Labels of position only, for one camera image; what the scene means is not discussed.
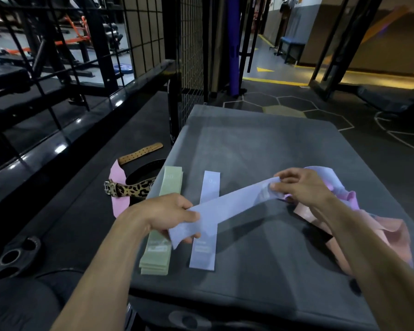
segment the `blue bench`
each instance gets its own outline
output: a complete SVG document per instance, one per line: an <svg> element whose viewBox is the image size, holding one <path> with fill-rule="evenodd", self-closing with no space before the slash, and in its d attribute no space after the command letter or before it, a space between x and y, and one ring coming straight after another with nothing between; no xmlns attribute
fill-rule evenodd
<svg viewBox="0 0 414 331"><path fill-rule="evenodd" d="M278 46L278 51L275 52L275 55L284 55L285 64L288 61L288 58L293 58L296 61L299 61L304 51L305 43L293 40L289 37L281 37L281 41Z"/></svg>

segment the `yellow arrow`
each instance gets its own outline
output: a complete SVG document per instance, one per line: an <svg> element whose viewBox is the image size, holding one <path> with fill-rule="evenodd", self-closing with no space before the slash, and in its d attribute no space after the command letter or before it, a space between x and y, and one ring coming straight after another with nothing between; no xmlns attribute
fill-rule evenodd
<svg viewBox="0 0 414 331"><path fill-rule="evenodd" d="M258 70L258 72L274 72L272 70L267 70L266 68L256 67L256 69Z"/></svg>

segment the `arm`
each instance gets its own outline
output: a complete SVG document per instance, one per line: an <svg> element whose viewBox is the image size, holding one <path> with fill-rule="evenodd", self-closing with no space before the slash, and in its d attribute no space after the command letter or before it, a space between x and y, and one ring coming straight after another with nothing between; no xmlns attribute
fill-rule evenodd
<svg viewBox="0 0 414 331"><path fill-rule="evenodd" d="M414 271L349 207L316 172L291 168L276 174L272 189L292 194L325 222L336 238L382 331L414 331Z"/></svg>
<svg viewBox="0 0 414 331"><path fill-rule="evenodd" d="M152 229L166 234L180 222L198 220L198 213L185 210L191 206L181 195L169 194L127 208L115 220L51 331L121 331L139 244Z"/></svg>

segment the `purple upright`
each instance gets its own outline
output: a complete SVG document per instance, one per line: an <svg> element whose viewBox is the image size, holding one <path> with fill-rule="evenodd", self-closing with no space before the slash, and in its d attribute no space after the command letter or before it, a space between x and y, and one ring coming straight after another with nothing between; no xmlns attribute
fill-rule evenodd
<svg viewBox="0 0 414 331"><path fill-rule="evenodd" d="M227 0L229 32L230 95L239 94L239 0Z"/></svg>

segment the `lavender resistance band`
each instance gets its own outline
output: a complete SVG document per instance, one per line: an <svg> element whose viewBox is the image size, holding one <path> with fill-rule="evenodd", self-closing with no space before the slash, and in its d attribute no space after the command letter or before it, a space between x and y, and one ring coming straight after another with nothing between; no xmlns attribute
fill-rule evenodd
<svg viewBox="0 0 414 331"><path fill-rule="evenodd" d="M201 189L201 199L199 204L208 202L219 197L219 181L221 173L204 172L203 187ZM218 225L212 227L212 232L201 232L201 238L194 239L192 246L192 256L190 257L190 268L199 268L207 271L215 270L216 256L216 235Z"/></svg>
<svg viewBox="0 0 414 331"><path fill-rule="evenodd" d="M176 248L182 239L197 232L214 235L219 223L259 203L274 199L283 200L284 194L276 193L268 187L272 182L280 182L280 179L270 178L190 208L189 211L199 212L200 220L194 223L180 223L169 230L173 248Z"/></svg>

